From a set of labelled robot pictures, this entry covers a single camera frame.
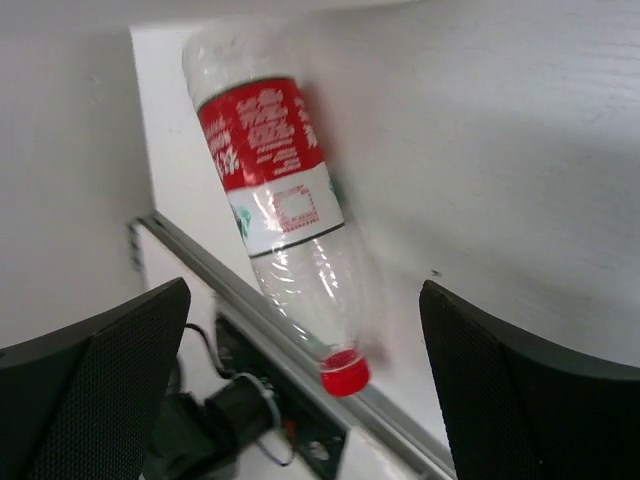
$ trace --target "white wall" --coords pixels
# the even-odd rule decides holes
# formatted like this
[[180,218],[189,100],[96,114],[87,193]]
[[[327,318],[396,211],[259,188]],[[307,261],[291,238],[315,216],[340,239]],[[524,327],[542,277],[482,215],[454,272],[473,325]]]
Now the white wall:
[[[428,277],[536,334],[640,365],[639,18],[624,0],[429,0],[290,26],[377,268],[373,382],[442,445],[418,315]],[[157,205],[250,280],[190,110],[182,41],[171,27],[134,37]]]
[[0,347],[142,291],[125,222],[151,210],[127,31],[0,42]]
[[141,22],[310,11],[411,0],[4,0],[0,38],[123,28]]

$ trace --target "red bottle cap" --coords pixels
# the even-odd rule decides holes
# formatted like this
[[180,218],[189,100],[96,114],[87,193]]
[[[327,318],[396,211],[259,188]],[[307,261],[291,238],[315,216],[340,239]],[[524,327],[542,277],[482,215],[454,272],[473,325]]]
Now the red bottle cap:
[[366,387],[371,373],[364,355],[349,349],[327,358],[322,363],[320,376],[327,393],[334,397],[347,397]]

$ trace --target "black cable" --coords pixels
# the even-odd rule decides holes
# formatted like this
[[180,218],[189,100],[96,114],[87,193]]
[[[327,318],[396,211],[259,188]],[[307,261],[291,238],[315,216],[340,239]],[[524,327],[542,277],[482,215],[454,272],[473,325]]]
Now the black cable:
[[280,460],[273,453],[271,453],[269,449],[267,449],[267,447],[265,447],[260,440],[255,441],[256,446],[260,449],[262,454],[265,457],[267,457],[269,460],[271,460],[273,463],[275,463],[276,465],[279,465],[280,467],[288,467],[293,463],[293,461],[296,458],[296,450],[297,450],[296,435],[295,435],[293,424],[290,424],[290,426],[288,426],[286,430],[287,430],[287,437],[289,439],[289,442],[291,443],[291,451],[289,453],[289,458],[287,460],[284,460],[284,461]]
[[198,335],[200,335],[200,338],[207,348],[207,353],[209,355],[209,359],[211,360],[211,364],[213,365],[213,368],[215,368],[216,372],[218,372],[218,375],[220,375],[220,377],[229,380],[235,376],[235,372],[227,370],[224,367],[224,365],[220,361],[220,358],[218,357],[218,352],[216,352],[216,350],[213,348],[213,345],[211,344],[211,341],[209,340],[207,332],[205,332],[200,325],[196,325],[195,323],[187,323],[184,328],[185,330],[193,330]]

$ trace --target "clear plastic bottle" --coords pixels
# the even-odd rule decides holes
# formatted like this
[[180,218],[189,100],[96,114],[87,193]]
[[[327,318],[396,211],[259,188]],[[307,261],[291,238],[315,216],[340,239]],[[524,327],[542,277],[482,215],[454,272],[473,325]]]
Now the clear plastic bottle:
[[370,376],[357,254],[278,30],[211,25],[187,41],[183,69],[262,291],[326,390],[346,396]]

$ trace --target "black mesh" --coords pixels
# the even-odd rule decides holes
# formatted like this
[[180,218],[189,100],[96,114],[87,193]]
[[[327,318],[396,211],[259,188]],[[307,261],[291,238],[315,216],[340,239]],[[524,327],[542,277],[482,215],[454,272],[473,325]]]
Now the black mesh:
[[620,375],[631,367],[611,364],[619,373],[591,368],[576,374],[545,368],[516,351],[508,352],[508,360],[523,392],[545,480],[640,478],[638,371]]
[[433,283],[420,314],[458,478],[542,478],[500,343]]
[[93,336],[37,454],[31,480],[137,479],[189,309],[183,280]]

